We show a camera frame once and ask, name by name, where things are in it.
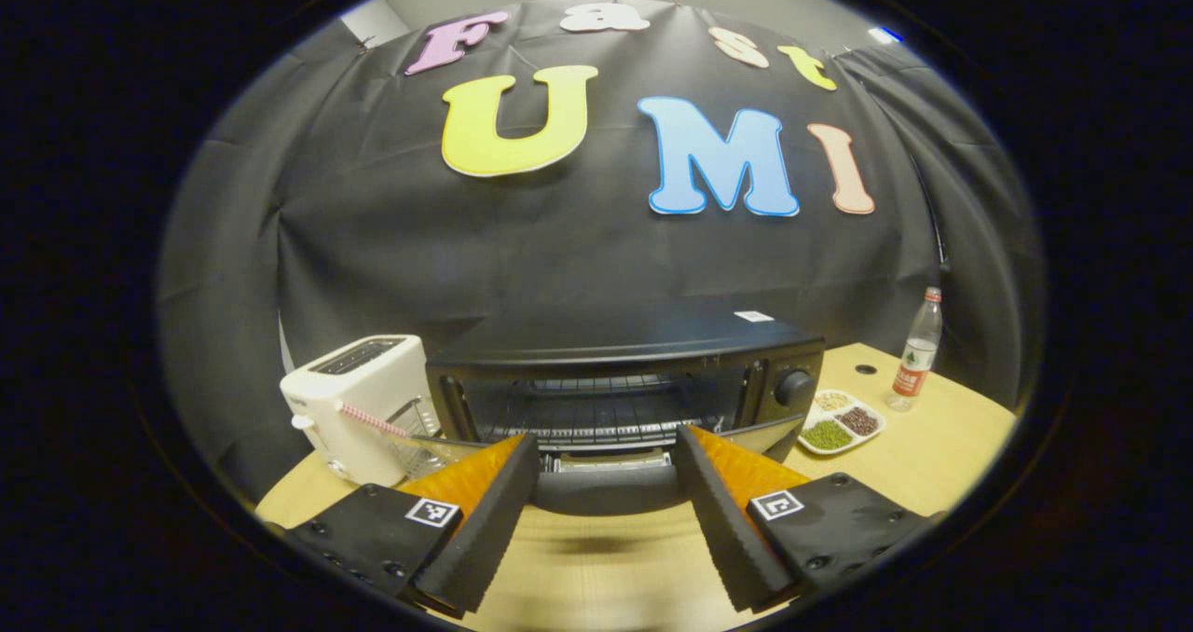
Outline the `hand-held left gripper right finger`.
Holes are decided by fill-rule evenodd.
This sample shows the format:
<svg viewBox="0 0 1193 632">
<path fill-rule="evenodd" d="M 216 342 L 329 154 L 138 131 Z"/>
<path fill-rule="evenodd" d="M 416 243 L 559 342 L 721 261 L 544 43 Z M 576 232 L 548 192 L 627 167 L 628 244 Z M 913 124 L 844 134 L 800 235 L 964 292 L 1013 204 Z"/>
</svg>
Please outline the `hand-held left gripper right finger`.
<svg viewBox="0 0 1193 632">
<path fill-rule="evenodd" d="M 839 588 L 933 526 L 851 473 L 811 479 L 694 425 L 673 461 L 737 611 Z"/>
</svg>

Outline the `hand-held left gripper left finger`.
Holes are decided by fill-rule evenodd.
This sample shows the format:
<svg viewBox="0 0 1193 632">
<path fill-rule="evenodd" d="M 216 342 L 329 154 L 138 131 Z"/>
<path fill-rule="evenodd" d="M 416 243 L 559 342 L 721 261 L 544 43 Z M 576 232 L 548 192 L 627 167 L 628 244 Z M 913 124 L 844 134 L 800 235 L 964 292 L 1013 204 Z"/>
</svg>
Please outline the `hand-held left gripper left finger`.
<svg viewBox="0 0 1193 632">
<path fill-rule="evenodd" d="M 350 588 L 460 616 L 486 596 L 538 476 L 533 435 L 400 487 L 345 482 L 311 454 L 271 490 L 271 529 Z"/>
</svg>

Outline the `black electric oven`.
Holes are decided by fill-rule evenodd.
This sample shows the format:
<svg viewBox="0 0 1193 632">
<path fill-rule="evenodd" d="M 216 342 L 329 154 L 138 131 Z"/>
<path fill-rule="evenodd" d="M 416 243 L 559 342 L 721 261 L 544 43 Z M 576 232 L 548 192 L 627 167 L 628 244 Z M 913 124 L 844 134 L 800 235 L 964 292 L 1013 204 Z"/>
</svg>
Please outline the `black electric oven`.
<svg viewBox="0 0 1193 632">
<path fill-rule="evenodd" d="M 681 503 L 678 433 L 697 427 L 783 461 L 808 416 L 824 337 L 758 310 L 707 304 L 493 314 L 429 353 L 445 436 L 532 436 L 532 503 L 562 515 Z"/>
</svg>

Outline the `clear glass container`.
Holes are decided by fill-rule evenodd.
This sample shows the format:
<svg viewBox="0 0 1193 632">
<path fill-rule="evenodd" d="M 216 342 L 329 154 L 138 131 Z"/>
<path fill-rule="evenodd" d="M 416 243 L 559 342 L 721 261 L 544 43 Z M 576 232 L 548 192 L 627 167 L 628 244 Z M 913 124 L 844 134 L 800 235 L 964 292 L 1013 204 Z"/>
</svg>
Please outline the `clear glass container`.
<svg viewBox="0 0 1193 632">
<path fill-rule="evenodd" d="M 392 442 L 392 453 L 404 467 L 406 479 L 418 481 L 486 448 L 446 438 L 443 425 L 431 404 L 407 405 L 392 415 L 391 425 L 410 433 L 412 440 Z"/>
</svg>

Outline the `white divided dish of beans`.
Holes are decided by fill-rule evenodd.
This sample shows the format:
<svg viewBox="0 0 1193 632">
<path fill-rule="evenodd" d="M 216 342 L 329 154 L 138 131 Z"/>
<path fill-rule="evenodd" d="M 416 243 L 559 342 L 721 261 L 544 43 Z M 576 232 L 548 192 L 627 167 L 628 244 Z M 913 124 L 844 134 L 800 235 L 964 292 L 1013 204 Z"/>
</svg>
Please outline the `white divided dish of beans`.
<svg viewBox="0 0 1193 632">
<path fill-rule="evenodd" d="M 814 395 L 797 441 L 814 456 L 839 456 L 885 429 L 885 417 L 873 407 L 852 394 L 827 389 Z"/>
</svg>

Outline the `pink striped straw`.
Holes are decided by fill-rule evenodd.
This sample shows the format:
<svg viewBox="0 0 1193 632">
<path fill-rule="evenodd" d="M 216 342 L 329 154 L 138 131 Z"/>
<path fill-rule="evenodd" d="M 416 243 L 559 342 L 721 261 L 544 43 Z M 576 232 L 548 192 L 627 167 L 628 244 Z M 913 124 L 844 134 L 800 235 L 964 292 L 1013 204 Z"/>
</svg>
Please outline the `pink striped straw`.
<svg viewBox="0 0 1193 632">
<path fill-rule="evenodd" d="M 336 402 L 336 407 L 334 407 L 334 410 L 336 411 L 336 414 L 341 414 L 346 417 L 353 419 L 358 423 L 367 425 L 367 427 L 377 432 L 385 433 L 385 435 L 397 436 L 397 438 L 412 436 L 412 433 L 409 430 L 404 430 L 395 427 L 395 425 L 384 422 L 384 420 L 377 419 L 363 411 L 361 408 L 358 408 L 356 405 Z"/>
</svg>

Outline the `white toaster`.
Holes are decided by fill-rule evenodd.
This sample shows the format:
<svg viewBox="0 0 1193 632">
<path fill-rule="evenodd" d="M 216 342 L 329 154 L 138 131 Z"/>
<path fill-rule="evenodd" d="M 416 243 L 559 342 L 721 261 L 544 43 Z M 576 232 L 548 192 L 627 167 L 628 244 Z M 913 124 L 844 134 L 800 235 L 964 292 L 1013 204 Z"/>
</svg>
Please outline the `white toaster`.
<svg viewBox="0 0 1193 632">
<path fill-rule="evenodd" d="M 324 458 L 327 467 L 357 485 L 406 481 L 385 433 L 336 414 L 336 402 L 391 423 L 407 405 L 431 404 L 422 340 L 415 335 L 361 337 L 295 368 L 280 382 L 293 411 L 291 425 Z"/>
</svg>

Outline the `clear water bottle red label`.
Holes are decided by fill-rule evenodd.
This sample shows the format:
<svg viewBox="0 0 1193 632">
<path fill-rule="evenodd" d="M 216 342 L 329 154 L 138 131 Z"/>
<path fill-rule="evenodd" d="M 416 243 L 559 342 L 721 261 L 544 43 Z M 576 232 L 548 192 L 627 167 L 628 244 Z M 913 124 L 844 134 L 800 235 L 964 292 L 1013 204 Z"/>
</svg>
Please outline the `clear water bottle red label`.
<svg viewBox="0 0 1193 632">
<path fill-rule="evenodd" d="M 911 332 L 900 354 L 900 368 L 885 402 L 891 410 L 905 413 L 922 394 L 942 337 L 942 291 L 929 285 L 925 302 L 911 322 Z"/>
</svg>

